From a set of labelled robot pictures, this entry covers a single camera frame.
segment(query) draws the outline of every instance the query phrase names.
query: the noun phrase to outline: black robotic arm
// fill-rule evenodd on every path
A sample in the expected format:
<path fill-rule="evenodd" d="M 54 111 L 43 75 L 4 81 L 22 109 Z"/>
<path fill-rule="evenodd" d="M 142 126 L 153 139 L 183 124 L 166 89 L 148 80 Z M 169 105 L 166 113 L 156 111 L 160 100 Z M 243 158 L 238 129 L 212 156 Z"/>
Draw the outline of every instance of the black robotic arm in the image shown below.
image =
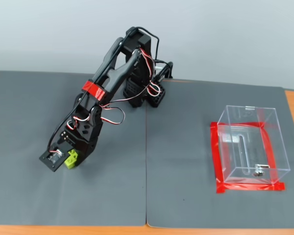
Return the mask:
<path fill-rule="evenodd" d="M 65 118 L 54 132 L 55 135 L 58 129 L 66 124 L 58 141 L 51 144 L 53 135 L 47 150 L 39 158 L 52 171 L 56 171 L 62 163 L 68 168 L 78 166 L 93 152 L 104 120 L 101 111 L 108 108 L 111 99 L 125 80 L 123 95 L 133 107 L 141 106 L 145 99 L 153 107 L 160 104 L 165 90 L 159 81 L 163 77 L 171 76 L 173 64 L 169 62 L 158 76 L 150 74 L 143 53 L 151 56 L 151 38 L 139 29 L 141 28 L 130 28 L 125 38 L 118 38 L 113 43 L 93 79 L 85 83 L 83 93 L 76 97 L 74 109 L 69 115 L 71 120 L 65 123 Z M 125 54 L 126 63 L 115 69 L 120 52 Z M 151 80 L 161 89 L 156 97 L 147 92 Z"/>

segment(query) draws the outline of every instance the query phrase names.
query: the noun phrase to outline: gray table mat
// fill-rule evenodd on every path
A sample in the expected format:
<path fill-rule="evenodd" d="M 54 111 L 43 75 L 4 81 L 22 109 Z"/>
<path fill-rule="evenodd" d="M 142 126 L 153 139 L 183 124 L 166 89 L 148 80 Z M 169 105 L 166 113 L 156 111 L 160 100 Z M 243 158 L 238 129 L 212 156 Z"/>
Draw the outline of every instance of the gray table mat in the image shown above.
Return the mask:
<path fill-rule="evenodd" d="M 294 123 L 284 90 L 212 82 L 164 82 L 147 107 L 147 222 L 168 228 L 294 228 Z M 210 122 L 226 105 L 276 108 L 291 171 L 286 191 L 216 194 Z"/>
<path fill-rule="evenodd" d="M 145 224 L 145 106 L 117 104 L 126 112 L 124 123 L 104 123 L 94 153 L 79 167 L 53 173 L 38 160 L 91 77 L 0 72 L 0 224 Z M 122 118 L 114 111 L 103 115 Z"/>

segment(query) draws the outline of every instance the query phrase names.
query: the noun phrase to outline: clear acrylic box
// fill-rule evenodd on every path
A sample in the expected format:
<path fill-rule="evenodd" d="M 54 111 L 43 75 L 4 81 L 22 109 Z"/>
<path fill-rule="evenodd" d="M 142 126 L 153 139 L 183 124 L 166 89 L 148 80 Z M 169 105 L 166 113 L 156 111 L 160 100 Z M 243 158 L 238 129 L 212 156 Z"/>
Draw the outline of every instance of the clear acrylic box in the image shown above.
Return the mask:
<path fill-rule="evenodd" d="M 275 184 L 290 171 L 274 108 L 227 105 L 217 127 L 225 183 Z"/>

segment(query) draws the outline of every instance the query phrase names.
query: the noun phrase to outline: red tape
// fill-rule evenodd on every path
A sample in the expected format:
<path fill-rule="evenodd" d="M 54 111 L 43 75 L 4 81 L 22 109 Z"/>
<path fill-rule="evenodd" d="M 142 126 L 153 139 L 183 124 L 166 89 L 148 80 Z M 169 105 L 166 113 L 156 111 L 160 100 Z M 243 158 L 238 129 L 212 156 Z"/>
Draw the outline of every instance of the red tape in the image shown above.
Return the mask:
<path fill-rule="evenodd" d="M 265 151 L 268 158 L 268 164 L 270 168 L 275 169 L 275 159 L 273 149 L 270 143 L 269 135 L 263 128 L 264 123 L 250 122 L 233 124 L 235 126 L 253 126 L 260 127 L 261 135 L 264 140 Z M 227 189 L 231 190 L 267 190 L 267 191 L 282 191 L 285 190 L 285 184 L 277 181 L 275 184 L 247 184 L 247 183 L 225 183 L 223 178 L 222 164 L 219 152 L 219 137 L 218 137 L 218 125 L 216 122 L 212 122 L 210 125 L 210 139 L 212 149 L 212 159 L 215 167 L 217 193 L 224 193 Z M 227 149 L 222 150 L 223 153 L 229 153 Z M 224 164 L 229 164 L 229 159 L 224 159 Z M 270 178 L 272 182 L 275 182 L 278 178 L 277 171 L 270 171 Z"/>
<path fill-rule="evenodd" d="M 82 90 L 89 92 L 93 97 L 95 97 L 99 101 L 105 94 L 105 91 L 103 89 L 101 89 L 98 85 L 91 81 L 87 81 L 83 86 Z"/>

